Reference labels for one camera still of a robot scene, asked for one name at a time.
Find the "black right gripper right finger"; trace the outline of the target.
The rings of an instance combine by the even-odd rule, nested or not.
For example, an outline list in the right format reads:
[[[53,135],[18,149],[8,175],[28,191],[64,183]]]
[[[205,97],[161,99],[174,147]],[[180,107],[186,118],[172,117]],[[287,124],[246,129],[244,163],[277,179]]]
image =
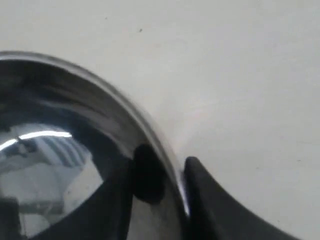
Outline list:
[[[295,236],[266,222],[232,197],[200,160],[184,163],[192,240],[294,240]]]

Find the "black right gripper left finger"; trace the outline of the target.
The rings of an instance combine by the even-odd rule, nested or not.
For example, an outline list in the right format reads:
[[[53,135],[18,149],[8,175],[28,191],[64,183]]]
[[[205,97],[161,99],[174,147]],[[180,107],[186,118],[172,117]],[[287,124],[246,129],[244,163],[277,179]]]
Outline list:
[[[165,170],[154,149],[147,144],[138,146],[133,155],[133,193],[143,202],[158,204],[165,194]]]

